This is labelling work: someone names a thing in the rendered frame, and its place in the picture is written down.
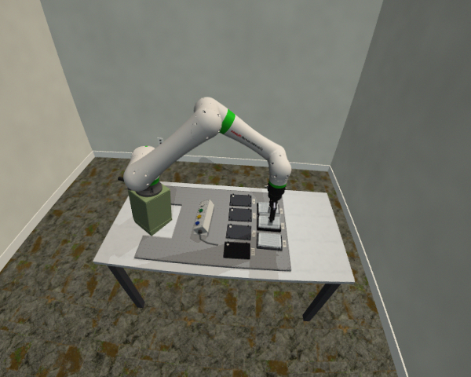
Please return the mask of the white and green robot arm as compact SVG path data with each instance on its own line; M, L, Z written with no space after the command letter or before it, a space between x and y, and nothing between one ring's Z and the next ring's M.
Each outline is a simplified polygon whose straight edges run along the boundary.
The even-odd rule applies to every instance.
M216 107L219 107L217 111ZM118 177L118 180L124 181L128 190L136 191L139 196L156 196L162 191L159 175L218 133L240 142L266 159L269 181L265 187L271 195L284 194L291 173L284 148L259 134L211 97L199 99L195 104L195 113L158 147L140 146L134 149L123 178Z

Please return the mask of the cream button panel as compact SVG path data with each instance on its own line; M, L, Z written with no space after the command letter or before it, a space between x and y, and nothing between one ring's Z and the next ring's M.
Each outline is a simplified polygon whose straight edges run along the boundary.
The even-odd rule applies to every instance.
M214 214L214 204L211 200L206 200L200 203L198 214L196 216L195 224L193 227L194 235L199 235L199 239L205 243L205 240L201 239L201 236L209 236L210 225ZM208 243L217 245L215 243Z

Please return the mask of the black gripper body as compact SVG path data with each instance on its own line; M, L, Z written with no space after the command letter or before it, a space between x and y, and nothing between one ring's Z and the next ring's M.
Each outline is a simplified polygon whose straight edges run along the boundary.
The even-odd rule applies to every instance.
M277 200L280 200L282 196L274 196L268 193L268 197L272 200L272 205L277 202Z

